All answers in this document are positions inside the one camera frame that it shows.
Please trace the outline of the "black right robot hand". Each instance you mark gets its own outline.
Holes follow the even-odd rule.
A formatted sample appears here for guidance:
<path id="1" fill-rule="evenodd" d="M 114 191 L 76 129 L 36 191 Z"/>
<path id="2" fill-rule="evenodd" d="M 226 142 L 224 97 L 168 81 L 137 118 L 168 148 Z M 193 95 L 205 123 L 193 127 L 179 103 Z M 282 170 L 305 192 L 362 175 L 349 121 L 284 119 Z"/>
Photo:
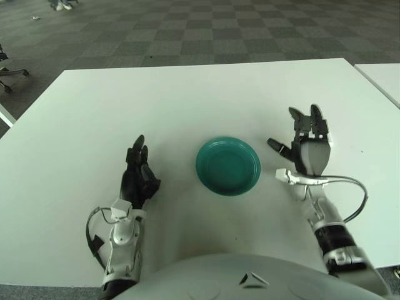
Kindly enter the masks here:
<path id="1" fill-rule="evenodd" d="M 319 107 L 310 107 L 310 115 L 303 114 L 295 107 L 288 108 L 294 120 L 294 138 L 291 146 L 269 138 L 267 144 L 280 156 L 294 163 L 296 171 L 309 177 L 323 174 L 328 165 L 331 146 L 329 144 L 329 128 Z"/>

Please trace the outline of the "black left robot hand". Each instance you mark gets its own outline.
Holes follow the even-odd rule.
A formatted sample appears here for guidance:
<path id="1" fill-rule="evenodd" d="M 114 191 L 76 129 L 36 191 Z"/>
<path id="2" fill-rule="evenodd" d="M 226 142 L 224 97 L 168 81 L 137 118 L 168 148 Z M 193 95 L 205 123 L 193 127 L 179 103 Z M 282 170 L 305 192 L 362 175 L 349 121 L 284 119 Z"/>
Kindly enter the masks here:
<path id="1" fill-rule="evenodd" d="M 142 209 L 145 202 L 159 190 L 161 180 L 148 164 L 148 147 L 141 134 L 127 149 L 126 170 L 122 175 L 119 198 L 128 201 L 134 209 Z"/>

